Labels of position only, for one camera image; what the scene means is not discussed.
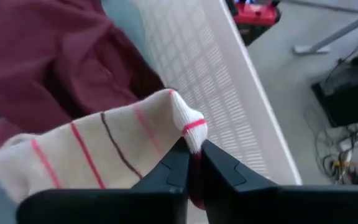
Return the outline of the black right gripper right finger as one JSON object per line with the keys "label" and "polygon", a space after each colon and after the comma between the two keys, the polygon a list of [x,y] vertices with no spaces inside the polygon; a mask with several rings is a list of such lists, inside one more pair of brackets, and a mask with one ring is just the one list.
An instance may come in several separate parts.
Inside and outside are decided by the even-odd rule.
{"label": "black right gripper right finger", "polygon": [[358,185],[279,185],[203,143],[210,224],[358,224]]}

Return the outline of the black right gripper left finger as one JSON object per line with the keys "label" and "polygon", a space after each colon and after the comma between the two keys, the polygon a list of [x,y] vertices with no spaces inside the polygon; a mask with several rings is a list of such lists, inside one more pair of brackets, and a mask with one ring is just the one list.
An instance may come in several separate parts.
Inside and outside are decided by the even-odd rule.
{"label": "black right gripper left finger", "polygon": [[20,203],[17,224],[185,224],[190,153],[180,138],[130,189],[61,189]]}

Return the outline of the cream striped sock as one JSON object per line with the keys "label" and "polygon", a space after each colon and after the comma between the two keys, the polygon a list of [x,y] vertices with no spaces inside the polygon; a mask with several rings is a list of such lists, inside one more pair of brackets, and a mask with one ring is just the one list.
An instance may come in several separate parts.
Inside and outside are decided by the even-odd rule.
{"label": "cream striped sock", "polygon": [[13,209],[47,189],[131,188],[180,138],[197,154],[207,135],[202,113],[172,89],[43,134],[18,134],[0,147],[0,206]]}

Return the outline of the maroon garment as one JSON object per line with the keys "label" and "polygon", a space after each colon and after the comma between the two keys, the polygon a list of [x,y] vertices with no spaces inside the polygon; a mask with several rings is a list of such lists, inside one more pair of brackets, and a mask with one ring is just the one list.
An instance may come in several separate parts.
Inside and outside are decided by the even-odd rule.
{"label": "maroon garment", "polygon": [[0,116],[28,133],[163,88],[101,0],[0,0]]}

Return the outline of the white perforated plastic basket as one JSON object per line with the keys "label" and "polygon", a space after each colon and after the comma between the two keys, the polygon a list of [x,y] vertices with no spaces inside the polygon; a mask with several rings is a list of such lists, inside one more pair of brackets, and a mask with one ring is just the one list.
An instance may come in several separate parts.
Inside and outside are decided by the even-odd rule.
{"label": "white perforated plastic basket", "polygon": [[208,122],[215,145],[278,184],[302,183],[225,0],[131,0],[153,68]]}

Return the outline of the black box on floor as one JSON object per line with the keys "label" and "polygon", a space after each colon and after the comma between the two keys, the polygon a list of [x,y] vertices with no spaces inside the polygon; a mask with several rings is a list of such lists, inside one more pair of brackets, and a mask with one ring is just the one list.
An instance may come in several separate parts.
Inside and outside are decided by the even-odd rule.
{"label": "black box on floor", "polygon": [[332,127],[358,123],[358,56],[311,89]]}

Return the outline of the grey metal table leg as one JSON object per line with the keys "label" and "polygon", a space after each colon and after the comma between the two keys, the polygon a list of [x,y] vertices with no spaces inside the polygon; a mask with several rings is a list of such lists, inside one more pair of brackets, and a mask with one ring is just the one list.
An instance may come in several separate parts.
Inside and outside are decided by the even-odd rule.
{"label": "grey metal table leg", "polygon": [[295,45],[293,52],[298,55],[327,54],[330,43],[358,28],[358,18],[312,45]]}

